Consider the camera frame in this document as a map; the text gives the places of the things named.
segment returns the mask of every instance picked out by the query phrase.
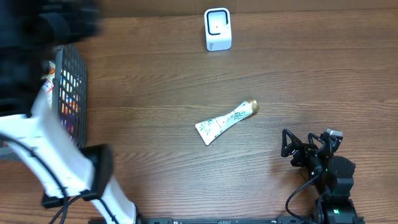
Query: wire basket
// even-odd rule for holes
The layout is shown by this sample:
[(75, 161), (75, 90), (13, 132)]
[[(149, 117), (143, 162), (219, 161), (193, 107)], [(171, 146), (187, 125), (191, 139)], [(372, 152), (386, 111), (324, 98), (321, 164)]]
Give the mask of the wire basket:
[(74, 44), (56, 49), (52, 109), (78, 148), (86, 143), (86, 63)]

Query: white tube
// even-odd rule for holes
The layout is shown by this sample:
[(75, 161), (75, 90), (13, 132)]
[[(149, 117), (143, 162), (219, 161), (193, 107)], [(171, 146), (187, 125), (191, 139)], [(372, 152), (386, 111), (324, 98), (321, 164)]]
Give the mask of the white tube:
[(232, 112), (224, 116), (219, 116), (217, 118), (208, 119), (206, 121), (202, 121), (201, 123), (197, 123), (195, 127), (197, 128), (205, 144), (208, 146), (228, 128), (232, 127), (232, 125), (238, 123), (244, 118), (247, 118), (258, 110), (259, 105), (257, 104), (256, 100), (247, 100), (241, 103)]

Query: gold cap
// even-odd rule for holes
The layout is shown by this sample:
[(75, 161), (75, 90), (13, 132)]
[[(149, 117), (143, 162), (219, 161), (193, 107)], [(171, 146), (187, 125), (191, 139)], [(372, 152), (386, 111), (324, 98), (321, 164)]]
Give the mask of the gold cap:
[(260, 106), (256, 100), (248, 100), (248, 103), (250, 104), (253, 113), (257, 112), (260, 109)]

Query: white device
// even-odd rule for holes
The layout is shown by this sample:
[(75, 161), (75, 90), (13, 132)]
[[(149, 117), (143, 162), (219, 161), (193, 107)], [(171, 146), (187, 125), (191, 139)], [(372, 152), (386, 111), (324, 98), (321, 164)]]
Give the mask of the white device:
[[(40, 91), (31, 111), (30, 118), (23, 114), (0, 117), (0, 133), (34, 148), (35, 153), (66, 187), (69, 197), (90, 190), (95, 173), (93, 163), (72, 144), (57, 115), (49, 108), (43, 91)], [(39, 178), (49, 197), (63, 198), (58, 185), (36, 158), (15, 143), (9, 142), (8, 145)], [(106, 185), (101, 200), (103, 203), (100, 200), (91, 202), (104, 216), (106, 223), (114, 222), (104, 205), (118, 223), (136, 223), (136, 206), (125, 196), (114, 175)]]
[(228, 50), (232, 46), (231, 16), (220, 7), (205, 12), (206, 48), (209, 51)]

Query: black cable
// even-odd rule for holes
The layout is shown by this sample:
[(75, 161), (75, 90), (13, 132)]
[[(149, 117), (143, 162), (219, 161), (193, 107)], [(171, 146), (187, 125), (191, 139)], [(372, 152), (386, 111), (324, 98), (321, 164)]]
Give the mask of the black cable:
[[(79, 198), (81, 198), (81, 195), (72, 198), (68, 202), (67, 206), (69, 207), (73, 202), (76, 202)], [(63, 212), (63, 207), (57, 212), (57, 214), (54, 215), (49, 224), (53, 224), (57, 220), (57, 218), (61, 215), (62, 212)]]
[(309, 180), (307, 183), (303, 184), (301, 187), (299, 187), (297, 190), (295, 190), (295, 191), (289, 196), (289, 198), (286, 200), (286, 204), (285, 204), (286, 211), (287, 211), (291, 216), (293, 216), (293, 217), (295, 217), (295, 218), (298, 218), (298, 219), (302, 220), (302, 222), (304, 222), (304, 223), (307, 222), (307, 223), (311, 223), (311, 224), (317, 224), (317, 223), (315, 223), (315, 222), (313, 222), (313, 221), (311, 221), (311, 220), (307, 220), (306, 218), (301, 217), (301, 216), (298, 216), (298, 215), (294, 214), (293, 212), (291, 212), (291, 211), (289, 210), (289, 202), (290, 202), (290, 200), (292, 199), (292, 197), (294, 197), (294, 195), (296, 195), (297, 193), (299, 193), (299, 192), (300, 192), (301, 190), (303, 190), (306, 186), (310, 185), (315, 179), (319, 178), (319, 176), (320, 176), (320, 174), (316, 175), (314, 178), (312, 178), (311, 180)]
[(317, 205), (317, 213), (318, 214), (320, 214), (320, 211), (319, 211), (319, 209), (321, 210), (321, 212), (322, 212), (322, 208), (321, 208), (321, 201), (322, 201), (322, 198), (323, 198), (323, 196), (325, 195), (327, 193), (327, 190), (326, 191), (324, 191), (320, 196), (319, 196), (319, 199), (318, 199), (318, 205)]
[(102, 206), (105, 208), (106, 212), (108, 215), (112, 218), (112, 221), (115, 222), (115, 224), (119, 224), (119, 222), (116, 219), (116, 215), (112, 215), (111, 210), (108, 208), (108, 206), (105, 204), (104, 200), (102, 198), (99, 199), (99, 201), (102, 203)]
[(298, 172), (299, 172), (300, 176), (303, 177), (303, 179), (307, 182), (308, 180), (307, 180), (307, 178), (305, 178), (304, 175), (302, 174), (302, 170), (303, 170), (303, 169), (299, 169)]
[(44, 167), (44, 169), (50, 174), (51, 178), (53, 178), (54, 182), (58, 185), (58, 187), (61, 190), (61, 193), (63, 195), (63, 214), (62, 214), (62, 219), (60, 221), (60, 224), (64, 223), (66, 217), (67, 217), (67, 212), (68, 212), (68, 196), (67, 192), (65, 191), (65, 187), (62, 186), (61, 182), (58, 180), (58, 178), (55, 176), (55, 174), (52, 172), (52, 170), (48, 167), (48, 165), (39, 157), (37, 154), (34, 152), (34, 150), (31, 150), (29, 147), (25, 146), (24, 144), (20, 143), (19, 141), (10, 138), (9, 136), (6, 136), (4, 134), (0, 133), (0, 139), (6, 142), (13, 142), (23, 148), (23, 150), (27, 151), (30, 156), (34, 157), (37, 159), (37, 161)]

